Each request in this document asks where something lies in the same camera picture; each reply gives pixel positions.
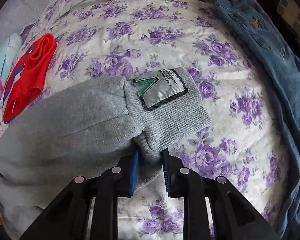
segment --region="jeans pocket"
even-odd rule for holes
[[[267,23],[261,15],[247,15],[247,20],[238,12],[230,12],[228,15],[234,19],[247,33],[264,49],[274,52],[284,58],[285,48],[273,27]]]

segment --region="blue jeans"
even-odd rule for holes
[[[278,233],[291,239],[300,224],[300,59],[252,0],[212,1],[265,82],[290,150],[289,182],[279,213]]]

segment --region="orange tag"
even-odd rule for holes
[[[259,28],[257,21],[251,20],[251,21],[250,21],[250,24],[251,24],[253,27],[255,27],[256,29]]]

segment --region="gray fabric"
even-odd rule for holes
[[[145,157],[138,185],[156,178],[162,166],[159,152],[210,124],[193,79],[186,70],[175,70],[188,93],[153,111],[143,108],[139,87],[105,76],[68,88],[16,117],[0,139],[0,202],[6,220],[18,225],[21,212],[26,214],[22,225],[30,223],[38,212],[35,206],[47,206],[74,177],[99,176],[132,154],[133,138]]]
[[[210,125],[210,117],[202,105],[202,98],[194,80],[187,70],[174,70],[186,84],[188,93],[153,111],[145,110],[136,96],[139,87],[133,86],[131,82],[124,84],[129,115],[141,125],[143,131],[134,140],[142,152],[146,153],[145,158],[149,162],[158,161],[159,152],[163,149]]]

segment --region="bed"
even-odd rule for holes
[[[210,0],[50,0],[47,5],[15,60],[44,33],[54,35],[58,46],[43,93],[28,108],[102,75],[133,79],[161,68],[186,68],[212,121],[172,145],[170,153],[201,176],[227,177],[276,227],[289,152],[255,66]],[[6,129],[1,100],[0,137]],[[12,239],[38,215],[17,210],[0,205]],[[183,200],[167,196],[161,172],[133,198],[118,200],[118,221],[119,239],[182,239]],[[210,212],[209,222],[213,236]]]

